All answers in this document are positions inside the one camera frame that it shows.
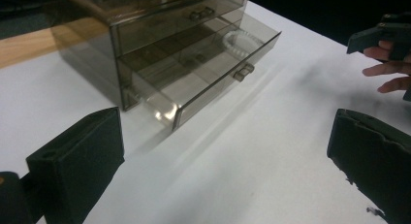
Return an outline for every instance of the white table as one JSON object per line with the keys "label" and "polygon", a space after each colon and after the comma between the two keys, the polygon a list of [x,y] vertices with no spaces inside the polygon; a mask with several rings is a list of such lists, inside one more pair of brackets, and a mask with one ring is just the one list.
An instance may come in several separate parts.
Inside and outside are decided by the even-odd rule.
{"label": "white table", "polygon": [[[338,108],[410,133],[403,92],[376,92],[389,77],[361,70],[377,61],[253,3],[246,12],[283,31],[275,48],[160,143],[123,112],[126,162],[85,223],[385,223],[326,150]],[[112,106],[57,52],[1,69],[0,170],[25,175],[26,156]]]}

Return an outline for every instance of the black object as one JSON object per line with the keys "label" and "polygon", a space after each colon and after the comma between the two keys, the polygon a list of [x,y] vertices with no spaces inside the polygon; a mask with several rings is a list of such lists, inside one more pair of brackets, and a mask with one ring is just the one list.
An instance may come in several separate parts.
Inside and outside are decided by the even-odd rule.
{"label": "black object", "polygon": [[338,110],[327,155],[390,224],[411,223],[411,137],[363,113]]}
{"label": "black object", "polygon": [[118,108],[94,112],[28,156],[24,178],[0,173],[0,223],[82,223],[123,162]]}
{"label": "black object", "polygon": [[378,46],[379,41],[394,43],[390,60],[403,60],[411,49],[411,13],[383,15],[377,26],[355,33],[348,42],[347,53]]}

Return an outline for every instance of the dark background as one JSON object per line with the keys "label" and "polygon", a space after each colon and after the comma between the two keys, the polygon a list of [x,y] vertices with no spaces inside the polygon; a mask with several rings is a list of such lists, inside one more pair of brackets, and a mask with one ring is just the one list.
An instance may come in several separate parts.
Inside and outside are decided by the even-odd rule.
{"label": "dark background", "polygon": [[[40,3],[0,0],[0,39],[47,28]],[[375,26],[383,14],[411,11],[411,0],[250,0],[346,45],[351,34]],[[10,12],[10,7],[22,11]]]}

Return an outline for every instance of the hand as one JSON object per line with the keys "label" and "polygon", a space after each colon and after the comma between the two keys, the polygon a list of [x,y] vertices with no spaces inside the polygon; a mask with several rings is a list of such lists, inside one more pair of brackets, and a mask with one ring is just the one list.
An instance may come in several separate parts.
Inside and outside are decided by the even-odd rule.
{"label": "hand", "polygon": [[[381,41],[378,47],[366,48],[364,55],[367,57],[388,61],[392,42]],[[363,74],[367,77],[390,75],[394,73],[404,74],[407,77],[395,78],[387,81],[378,88],[381,93],[388,93],[396,90],[407,90],[411,86],[411,53],[408,54],[403,61],[389,61],[363,70]]]}

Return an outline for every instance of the transparent plastic drawer unit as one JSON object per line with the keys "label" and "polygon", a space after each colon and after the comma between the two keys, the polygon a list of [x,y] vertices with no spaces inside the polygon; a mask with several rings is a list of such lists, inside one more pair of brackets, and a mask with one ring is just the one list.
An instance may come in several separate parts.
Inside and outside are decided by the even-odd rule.
{"label": "transparent plastic drawer unit", "polygon": [[123,110],[144,103],[175,130],[252,73],[279,33],[247,0],[59,0],[47,5],[62,56]]}

